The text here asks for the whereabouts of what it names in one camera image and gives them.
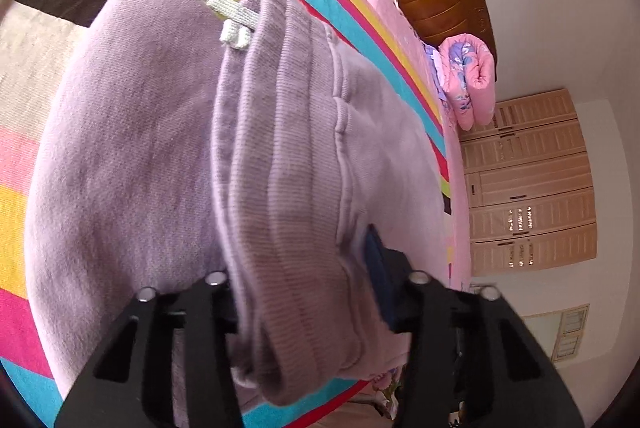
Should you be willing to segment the lilac sweatpants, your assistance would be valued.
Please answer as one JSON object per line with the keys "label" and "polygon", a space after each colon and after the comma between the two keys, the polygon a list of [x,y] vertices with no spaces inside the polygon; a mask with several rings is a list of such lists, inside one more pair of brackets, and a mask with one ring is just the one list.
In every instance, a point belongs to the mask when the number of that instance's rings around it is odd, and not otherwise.
{"label": "lilac sweatpants", "polygon": [[439,169],[383,73],[297,0],[107,0],[68,61],[25,222],[27,295],[70,391],[132,295],[229,274],[233,373],[288,405],[407,361],[363,261],[374,226],[447,276]]}

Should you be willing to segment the light wooden wardrobe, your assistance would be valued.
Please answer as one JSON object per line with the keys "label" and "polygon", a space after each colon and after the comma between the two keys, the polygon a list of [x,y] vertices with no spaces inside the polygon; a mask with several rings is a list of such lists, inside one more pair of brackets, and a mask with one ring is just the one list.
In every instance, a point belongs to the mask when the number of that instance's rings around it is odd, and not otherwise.
{"label": "light wooden wardrobe", "polygon": [[569,91],[498,102],[489,125],[475,125],[460,141],[473,275],[596,258],[596,199]]}

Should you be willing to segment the rolled pink floral quilt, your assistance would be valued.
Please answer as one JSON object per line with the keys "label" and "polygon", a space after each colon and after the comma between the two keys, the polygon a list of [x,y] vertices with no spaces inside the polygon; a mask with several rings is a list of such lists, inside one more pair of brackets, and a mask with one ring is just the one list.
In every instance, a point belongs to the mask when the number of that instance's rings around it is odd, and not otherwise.
{"label": "rolled pink floral quilt", "polygon": [[457,34],[438,48],[442,60],[442,91],[462,131],[489,125],[496,107],[494,55],[477,36]]}

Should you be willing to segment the purple floral pillow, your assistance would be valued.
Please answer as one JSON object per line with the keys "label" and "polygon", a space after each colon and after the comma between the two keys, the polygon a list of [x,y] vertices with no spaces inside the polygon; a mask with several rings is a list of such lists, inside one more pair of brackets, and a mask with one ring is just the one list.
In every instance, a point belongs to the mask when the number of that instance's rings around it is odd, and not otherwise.
{"label": "purple floral pillow", "polygon": [[444,77],[444,70],[442,69],[442,56],[440,56],[439,50],[430,44],[423,43],[424,54],[426,56],[426,62],[428,70],[430,70],[431,77],[433,79],[434,87],[437,93],[437,97],[442,102],[442,105],[448,104],[448,98],[445,91],[442,89],[442,78]]}

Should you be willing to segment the pink bed sheet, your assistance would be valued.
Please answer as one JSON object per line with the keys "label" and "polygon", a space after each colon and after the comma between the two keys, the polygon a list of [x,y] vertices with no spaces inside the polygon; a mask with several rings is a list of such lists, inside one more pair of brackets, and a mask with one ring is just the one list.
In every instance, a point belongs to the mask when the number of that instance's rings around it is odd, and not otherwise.
{"label": "pink bed sheet", "polygon": [[430,70],[424,54],[423,41],[399,8],[397,0],[367,0],[390,30],[390,34],[408,56],[413,67],[425,82],[428,93],[434,97],[438,108],[444,144],[449,188],[451,195],[452,223],[448,239],[449,286],[468,291],[471,285],[471,243],[469,223],[469,202],[465,188],[464,166],[458,136],[457,121],[449,102],[446,106],[437,97]]}

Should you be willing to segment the white pants drawstring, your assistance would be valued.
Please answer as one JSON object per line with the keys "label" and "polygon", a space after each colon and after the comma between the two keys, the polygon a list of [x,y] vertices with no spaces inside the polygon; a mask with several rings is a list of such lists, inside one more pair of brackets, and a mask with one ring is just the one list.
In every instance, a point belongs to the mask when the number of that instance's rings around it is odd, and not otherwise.
{"label": "white pants drawstring", "polygon": [[220,42],[233,50],[247,50],[258,27],[258,13],[233,0],[201,1],[222,19]]}

